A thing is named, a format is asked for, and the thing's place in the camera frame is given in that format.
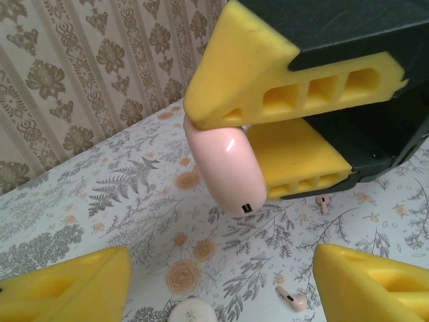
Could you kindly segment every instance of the yellow foam wedge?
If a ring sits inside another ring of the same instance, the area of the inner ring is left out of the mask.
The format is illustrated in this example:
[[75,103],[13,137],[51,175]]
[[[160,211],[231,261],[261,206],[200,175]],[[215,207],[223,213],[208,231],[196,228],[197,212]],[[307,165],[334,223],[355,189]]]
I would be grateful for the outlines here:
[[229,1],[186,91],[187,115],[200,129],[270,123],[388,101],[406,85],[403,68],[387,52],[292,72],[299,53],[239,1]]
[[327,189],[353,173],[304,119],[252,125],[246,135],[262,169],[268,199]]
[[124,247],[3,280],[0,322],[120,322],[130,280]]
[[314,278],[327,322],[428,322],[429,270],[319,245]]

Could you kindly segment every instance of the patterned wallpaper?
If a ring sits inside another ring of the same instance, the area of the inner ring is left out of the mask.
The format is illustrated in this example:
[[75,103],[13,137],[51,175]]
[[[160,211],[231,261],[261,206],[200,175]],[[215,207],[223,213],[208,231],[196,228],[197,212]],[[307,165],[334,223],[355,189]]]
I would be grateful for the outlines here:
[[0,0],[0,195],[181,99],[225,0]]

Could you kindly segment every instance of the orange flower print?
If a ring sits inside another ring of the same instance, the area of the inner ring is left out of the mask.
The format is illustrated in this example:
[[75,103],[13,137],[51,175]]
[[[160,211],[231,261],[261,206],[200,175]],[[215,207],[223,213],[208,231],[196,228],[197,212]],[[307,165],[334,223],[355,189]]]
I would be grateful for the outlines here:
[[180,165],[181,165],[181,166],[187,166],[189,163],[190,163],[190,158],[188,158],[188,157],[183,158],[183,159],[181,159],[181,161],[180,161]]
[[170,193],[170,188],[165,187],[162,191],[160,191],[159,195],[160,196],[166,196]]
[[174,180],[174,184],[180,190],[192,190],[200,184],[200,181],[200,174],[193,170],[179,174]]
[[216,244],[211,240],[202,240],[194,247],[194,256],[199,262],[211,259],[216,252]]
[[190,260],[174,264],[167,273],[167,287],[176,294],[192,292],[200,283],[201,273],[198,266]]
[[174,114],[172,112],[164,112],[158,115],[158,119],[163,121],[165,119],[171,119]]
[[274,273],[273,285],[276,285],[276,284],[281,285],[284,283],[284,277],[282,275],[282,272],[283,271],[281,270],[278,273]]
[[373,223],[378,223],[378,216],[379,216],[379,214],[374,215],[374,214],[372,213],[370,216],[364,216],[363,218],[370,218],[370,220],[371,220]]
[[201,215],[201,211],[199,211],[196,207],[194,209],[194,211],[192,212],[192,218],[197,217]]
[[177,233],[176,237],[174,238],[174,243],[177,246],[183,246],[187,240],[188,236],[185,233]]
[[375,204],[373,197],[367,195],[366,193],[355,193],[355,197],[358,200],[359,204],[362,205],[364,202]]
[[99,231],[103,231],[103,230],[104,230],[104,228],[105,228],[104,224],[102,224],[102,223],[95,223],[95,224],[93,225],[93,234],[94,234],[94,233],[97,233],[97,232],[99,232]]
[[298,219],[300,220],[300,225],[304,223],[304,221],[308,221],[308,216],[305,213],[302,213],[298,216]]
[[408,216],[408,210],[404,207],[404,205],[396,204],[396,206],[393,207],[393,209],[396,210],[397,215],[400,216],[401,219],[403,219],[404,216]]
[[75,216],[69,215],[66,218],[64,218],[62,222],[65,223],[65,224],[67,224],[67,223],[76,223],[77,220],[76,220]]

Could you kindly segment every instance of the floral tablecloth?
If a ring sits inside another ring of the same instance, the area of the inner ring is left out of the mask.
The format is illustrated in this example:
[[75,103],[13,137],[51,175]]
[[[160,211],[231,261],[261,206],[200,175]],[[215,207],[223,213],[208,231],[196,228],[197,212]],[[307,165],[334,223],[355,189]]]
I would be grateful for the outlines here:
[[[429,268],[429,144],[382,178],[331,195],[327,215],[309,197],[233,219],[195,167],[183,113],[179,101],[0,197],[0,280],[126,245],[125,322],[164,322],[188,297],[212,304],[220,322],[319,322],[320,243]],[[293,312],[277,285],[304,293],[308,310]]]

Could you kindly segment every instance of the pink earbud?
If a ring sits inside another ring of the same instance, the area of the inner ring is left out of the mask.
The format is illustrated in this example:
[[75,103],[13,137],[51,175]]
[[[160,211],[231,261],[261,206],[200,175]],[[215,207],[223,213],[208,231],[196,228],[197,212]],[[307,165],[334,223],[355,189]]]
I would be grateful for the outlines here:
[[184,131],[196,165],[218,206],[237,217],[259,210],[266,202],[267,188],[243,129],[199,130],[185,115]]
[[307,298],[304,295],[298,294],[292,296],[281,286],[277,286],[275,290],[283,297],[283,299],[290,304],[290,306],[297,312],[307,309]]
[[330,203],[330,198],[327,196],[318,196],[316,202],[322,207],[322,214],[326,215],[328,213],[328,205]]

